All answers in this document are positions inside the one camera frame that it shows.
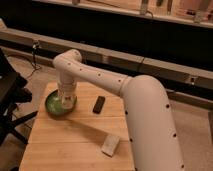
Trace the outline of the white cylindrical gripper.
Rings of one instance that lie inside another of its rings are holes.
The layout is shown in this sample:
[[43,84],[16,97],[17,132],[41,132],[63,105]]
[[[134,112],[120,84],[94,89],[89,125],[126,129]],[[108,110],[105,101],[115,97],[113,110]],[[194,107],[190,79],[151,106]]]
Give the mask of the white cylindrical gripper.
[[76,83],[58,83],[58,96],[63,108],[73,108],[76,102]]

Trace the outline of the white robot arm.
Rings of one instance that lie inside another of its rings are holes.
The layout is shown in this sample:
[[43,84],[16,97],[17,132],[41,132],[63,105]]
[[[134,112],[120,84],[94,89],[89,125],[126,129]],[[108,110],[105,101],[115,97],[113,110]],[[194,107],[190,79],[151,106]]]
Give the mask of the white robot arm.
[[178,135],[164,86],[148,75],[135,77],[85,65],[79,51],[53,60],[59,88],[70,91],[77,79],[88,81],[123,99],[137,171],[185,171]]

